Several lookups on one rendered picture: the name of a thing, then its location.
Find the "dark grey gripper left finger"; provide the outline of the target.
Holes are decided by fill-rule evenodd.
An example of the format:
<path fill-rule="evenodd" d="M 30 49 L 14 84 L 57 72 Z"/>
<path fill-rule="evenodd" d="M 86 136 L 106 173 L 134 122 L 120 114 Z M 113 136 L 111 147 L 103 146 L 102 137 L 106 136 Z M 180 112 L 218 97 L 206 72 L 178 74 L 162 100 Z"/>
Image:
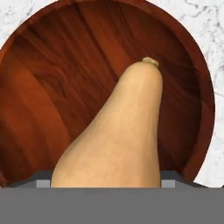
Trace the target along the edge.
<path fill-rule="evenodd" d="M 52 175 L 52 171 L 38 171 L 26 180 L 21 180 L 14 184 L 8 185 L 8 188 L 49 188 Z"/>

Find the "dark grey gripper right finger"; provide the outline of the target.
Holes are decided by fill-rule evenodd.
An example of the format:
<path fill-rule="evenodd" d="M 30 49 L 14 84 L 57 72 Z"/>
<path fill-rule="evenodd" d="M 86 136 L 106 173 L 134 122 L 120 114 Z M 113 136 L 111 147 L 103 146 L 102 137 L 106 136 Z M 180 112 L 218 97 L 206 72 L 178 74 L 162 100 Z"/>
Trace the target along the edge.
<path fill-rule="evenodd" d="M 161 171 L 161 187 L 162 188 L 204 188 L 203 185 L 184 181 L 182 177 L 175 171 Z"/>

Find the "tan butternut squash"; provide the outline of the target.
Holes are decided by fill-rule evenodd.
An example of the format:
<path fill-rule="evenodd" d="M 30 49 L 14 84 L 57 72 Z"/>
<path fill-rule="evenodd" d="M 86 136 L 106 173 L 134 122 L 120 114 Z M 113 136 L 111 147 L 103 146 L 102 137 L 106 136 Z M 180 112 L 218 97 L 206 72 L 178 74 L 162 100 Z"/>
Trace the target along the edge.
<path fill-rule="evenodd" d="M 158 63 L 129 66 L 95 119 L 57 163 L 51 187 L 160 187 Z"/>

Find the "brown wooden bowl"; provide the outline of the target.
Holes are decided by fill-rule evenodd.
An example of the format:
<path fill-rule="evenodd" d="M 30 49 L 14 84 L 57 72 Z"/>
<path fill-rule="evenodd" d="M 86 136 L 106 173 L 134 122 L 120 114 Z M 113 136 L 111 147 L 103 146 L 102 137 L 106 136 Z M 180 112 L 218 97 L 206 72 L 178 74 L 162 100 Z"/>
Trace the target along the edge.
<path fill-rule="evenodd" d="M 49 176 L 119 76 L 144 57 L 158 62 L 164 81 L 160 167 L 194 180 L 211 142 L 215 106 L 192 35 L 147 0 L 57 0 L 0 49 L 0 186 Z"/>

